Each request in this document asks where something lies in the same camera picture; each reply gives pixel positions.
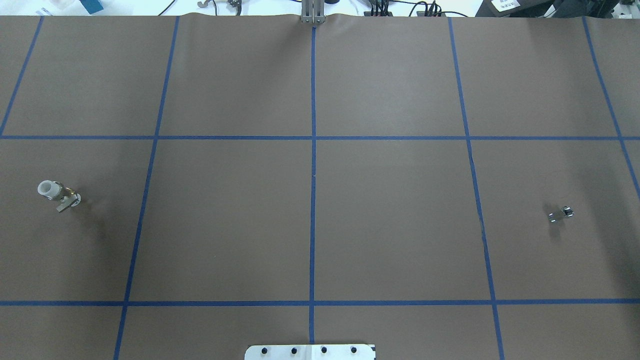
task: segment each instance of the metal clamp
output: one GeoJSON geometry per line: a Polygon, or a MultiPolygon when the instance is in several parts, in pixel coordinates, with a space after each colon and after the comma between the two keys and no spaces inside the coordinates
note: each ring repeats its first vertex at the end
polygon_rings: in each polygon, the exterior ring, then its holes
{"type": "Polygon", "coordinates": [[[305,24],[322,24],[324,16],[324,0],[302,0],[301,20],[305,24]]]}

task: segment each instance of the white mounting plate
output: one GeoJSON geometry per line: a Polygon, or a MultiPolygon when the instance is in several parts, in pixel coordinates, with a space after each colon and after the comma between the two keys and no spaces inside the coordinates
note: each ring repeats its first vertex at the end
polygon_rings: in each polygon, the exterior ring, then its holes
{"type": "Polygon", "coordinates": [[[376,360],[375,349],[375,345],[365,344],[254,345],[246,349],[244,360],[376,360]]]}

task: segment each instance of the blue tape grid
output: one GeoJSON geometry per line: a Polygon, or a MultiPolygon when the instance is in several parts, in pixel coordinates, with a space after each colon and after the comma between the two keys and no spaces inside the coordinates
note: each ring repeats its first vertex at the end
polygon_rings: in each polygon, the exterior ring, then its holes
{"type": "Polygon", "coordinates": [[[493,325],[495,327],[495,337],[498,345],[498,355],[500,360],[504,360],[504,349],[502,346],[502,332],[500,331],[500,319],[498,316],[498,305],[495,302],[495,288],[493,286],[493,273],[491,270],[491,259],[489,257],[489,245],[486,241],[486,231],[484,230],[484,216],[482,214],[482,202],[480,201],[480,192],[478,190],[478,182],[476,176],[476,164],[474,163],[473,149],[471,147],[471,137],[469,133],[469,124],[467,121],[467,108],[465,106],[465,96],[462,90],[462,81],[460,79],[460,66],[458,65],[458,52],[456,51],[456,39],[454,37],[453,23],[451,18],[449,21],[449,35],[451,37],[451,50],[453,52],[453,64],[456,69],[456,81],[458,82],[458,96],[460,97],[460,110],[462,112],[462,123],[465,127],[465,136],[467,141],[467,152],[469,156],[469,166],[471,168],[471,180],[474,184],[474,194],[476,196],[476,208],[478,219],[480,220],[480,230],[482,234],[482,243],[484,248],[484,266],[486,268],[486,278],[489,284],[489,294],[491,296],[491,307],[493,311],[493,325]]]}
{"type": "Polygon", "coordinates": [[[167,89],[167,86],[169,85],[169,75],[171,74],[173,51],[175,50],[175,39],[177,38],[177,35],[178,35],[179,24],[180,24],[180,17],[175,17],[175,25],[173,26],[173,38],[171,40],[171,49],[169,50],[169,59],[167,60],[167,64],[166,64],[166,73],[164,74],[164,85],[162,89],[162,97],[160,98],[160,107],[158,109],[156,132],[154,133],[154,143],[151,146],[151,156],[149,157],[147,179],[145,181],[145,189],[142,194],[142,205],[140,206],[140,216],[138,218],[138,227],[136,229],[136,239],[134,240],[134,243],[133,243],[131,263],[129,264],[129,275],[127,276],[127,287],[124,293],[124,304],[122,305],[122,313],[120,315],[120,325],[118,326],[118,337],[116,339],[116,347],[113,353],[113,360],[117,360],[120,357],[120,346],[122,345],[124,325],[127,320],[127,310],[129,308],[129,296],[131,295],[131,284],[133,282],[133,273],[136,268],[136,259],[138,257],[138,246],[140,245],[140,234],[142,233],[142,221],[145,218],[145,210],[147,208],[147,196],[149,194],[149,184],[151,183],[151,175],[154,171],[154,161],[156,159],[156,149],[158,145],[158,137],[160,135],[160,125],[162,124],[162,115],[164,111],[164,100],[166,98],[166,89],[167,89]]]}
{"type": "Polygon", "coordinates": [[[613,126],[616,128],[616,134],[618,134],[618,141],[620,141],[620,147],[622,148],[622,153],[625,155],[625,160],[627,161],[627,167],[629,169],[629,173],[631,174],[631,180],[633,181],[634,186],[636,188],[636,195],[638,196],[638,199],[640,199],[640,186],[638,186],[636,173],[634,172],[634,167],[631,164],[631,159],[629,158],[629,153],[627,152],[625,139],[624,137],[622,137],[622,132],[620,131],[620,125],[618,124],[616,113],[615,111],[613,111],[613,105],[611,104],[611,99],[609,98],[609,92],[607,91],[607,87],[604,85],[604,78],[602,77],[602,73],[600,72],[600,66],[598,65],[598,58],[596,57],[596,52],[593,49],[593,42],[591,41],[591,33],[589,32],[589,25],[587,24],[586,17],[582,17],[582,25],[584,25],[584,33],[587,36],[587,43],[589,44],[589,51],[591,52],[591,59],[593,60],[593,66],[595,67],[596,74],[598,75],[600,87],[602,87],[602,93],[604,94],[604,98],[607,101],[607,107],[609,108],[609,113],[611,114],[611,120],[613,121],[613,126]]]}
{"type": "Polygon", "coordinates": [[[305,306],[309,309],[309,341],[314,343],[314,308],[316,306],[491,306],[493,311],[493,319],[495,326],[495,333],[497,339],[497,346],[499,350],[499,356],[504,359],[504,350],[502,346],[502,334],[500,331],[500,322],[497,306],[523,306],[523,305],[544,305],[544,304],[640,304],[640,299],[496,299],[495,288],[493,285],[493,275],[491,270],[491,261],[489,255],[489,248],[486,240],[486,232],[484,230],[484,218],[482,213],[482,204],[479,194],[479,188],[477,184],[476,169],[473,159],[472,141],[618,141],[627,162],[627,167],[630,172],[632,182],[635,186],[637,196],[640,199],[640,186],[638,185],[637,177],[631,164],[630,157],[625,146],[626,141],[638,141],[640,136],[622,136],[618,120],[616,118],[611,99],[607,88],[600,72],[598,60],[595,54],[593,43],[591,40],[591,34],[586,18],[582,18],[584,25],[584,31],[589,45],[589,50],[593,60],[602,92],[609,108],[611,118],[616,130],[617,136],[472,136],[469,131],[467,112],[465,107],[465,100],[463,94],[463,88],[460,78],[460,68],[458,64],[458,55],[456,51],[456,42],[454,37],[454,29],[452,20],[449,22],[449,34],[451,38],[451,48],[453,55],[454,68],[456,73],[456,81],[458,85],[458,95],[460,98],[460,109],[462,115],[462,121],[465,129],[465,136],[317,136],[316,133],[316,31],[315,27],[311,31],[311,136],[220,136],[220,135],[176,135],[176,136],[161,136],[160,126],[162,123],[162,116],[164,110],[164,102],[166,99],[166,92],[168,88],[168,82],[171,72],[171,65],[173,60],[173,52],[175,50],[175,42],[177,38],[179,17],[175,19],[175,26],[173,30],[173,38],[171,49],[169,53],[169,59],[166,68],[166,74],[164,77],[164,85],[162,91],[162,98],[158,110],[158,117],[156,122],[156,130],[153,136],[122,136],[122,135],[78,135],[78,136],[40,136],[40,135],[3,135],[6,123],[11,113],[11,109],[17,93],[20,88],[20,83],[24,77],[24,73],[27,69],[31,54],[35,47],[38,35],[42,28],[44,17],[40,17],[38,26],[36,27],[31,45],[27,52],[26,58],[20,70],[20,74],[13,89],[12,96],[7,105],[3,121],[0,124],[0,139],[3,140],[153,140],[151,155],[149,159],[147,178],[145,181],[145,189],[143,192],[142,203],[140,208],[140,215],[138,219],[138,226],[136,229],[136,237],[134,240],[134,248],[131,256],[131,263],[129,265],[129,275],[127,277],[127,286],[125,289],[125,296],[123,301],[38,301],[38,300],[5,300],[0,301],[0,306],[108,306],[108,307],[122,307],[120,325],[118,327],[118,337],[116,339],[116,348],[114,351],[114,360],[118,359],[120,353],[120,346],[122,344],[122,337],[124,335],[125,321],[127,318],[127,310],[129,307],[154,307],[154,306],[206,306],[206,307],[224,307],[224,306],[305,306]],[[142,232],[142,224],[145,214],[145,208],[147,204],[148,189],[152,177],[153,165],[156,155],[158,140],[304,140],[312,142],[312,159],[311,159],[311,205],[310,205],[310,249],[309,249],[309,300],[308,301],[130,301],[131,286],[135,270],[135,263],[138,253],[138,247],[140,244],[140,235],[142,232]],[[488,286],[490,291],[489,300],[315,300],[315,224],[316,224],[316,148],[317,141],[328,140],[454,140],[465,141],[467,143],[467,151],[469,158],[470,171],[472,175],[472,182],[474,186],[474,195],[476,198],[476,208],[478,212],[478,219],[481,225],[481,235],[484,247],[485,267],[487,273],[488,286]]]}

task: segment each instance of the grid square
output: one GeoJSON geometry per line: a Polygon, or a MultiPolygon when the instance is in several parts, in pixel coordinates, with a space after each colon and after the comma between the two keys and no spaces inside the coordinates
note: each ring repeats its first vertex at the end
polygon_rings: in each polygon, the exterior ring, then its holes
{"type": "Polygon", "coordinates": [[[318,134],[464,135],[447,20],[364,20],[317,30],[318,134]]]}
{"type": "Polygon", "coordinates": [[[307,300],[310,148],[160,141],[132,300],[307,300]]]}
{"type": "Polygon", "coordinates": [[[0,359],[112,359],[121,310],[1,306],[0,359]]]}
{"type": "Polygon", "coordinates": [[[507,359],[640,359],[640,306],[500,306],[507,359]]]}
{"type": "Polygon", "coordinates": [[[37,27],[38,17],[0,17],[0,124],[37,27]]]}
{"type": "Polygon", "coordinates": [[[300,16],[180,17],[161,133],[311,135],[310,48],[300,16]]]}
{"type": "Polygon", "coordinates": [[[472,135],[616,135],[580,19],[453,26],[472,135]]]}
{"type": "Polygon", "coordinates": [[[174,22],[46,17],[4,133],[153,135],[174,22]]]}
{"type": "Polygon", "coordinates": [[[378,359],[497,359],[490,306],[316,307],[316,343],[376,345],[378,359]]]}
{"type": "Polygon", "coordinates": [[[589,32],[598,66],[624,136],[640,135],[640,74],[634,61],[640,58],[637,20],[607,21],[588,17],[589,32]]]}
{"type": "Polygon", "coordinates": [[[148,140],[0,141],[0,300],[122,300],[148,140]],[[63,213],[43,180],[82,195],[63,213]]]}
{"type": "Polygon", "coordinates": [[[640,207],[619,142],[473,148],[497,298],[637,297],[640,207]],[[575,216],[551,224],[563,206],[575,216]]]}
{"type": "Polygon", "coordinates": [[[321,141],[316,300],[488,299],[464,141],[321,141]]]}
{"type": "Polygon", "coordinates": [[[251,345],[308,342],[306,306],[130,307],[120,359],[243,359],[251,345]]]}

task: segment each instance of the metal bracket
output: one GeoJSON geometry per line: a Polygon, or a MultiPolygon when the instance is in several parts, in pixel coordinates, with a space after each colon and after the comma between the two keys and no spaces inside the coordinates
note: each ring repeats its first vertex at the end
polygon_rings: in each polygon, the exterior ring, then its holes
{"type": "Polygon", "coordinates": [[[244,360],[376,360],[376,346],[341,345],[254,345],[244,360]]]}
{"type": "Polygon", "coordinates": [[[305,24],[322,24],[324,16],[324,0],[302,0],[301,20],[305,24]]]}

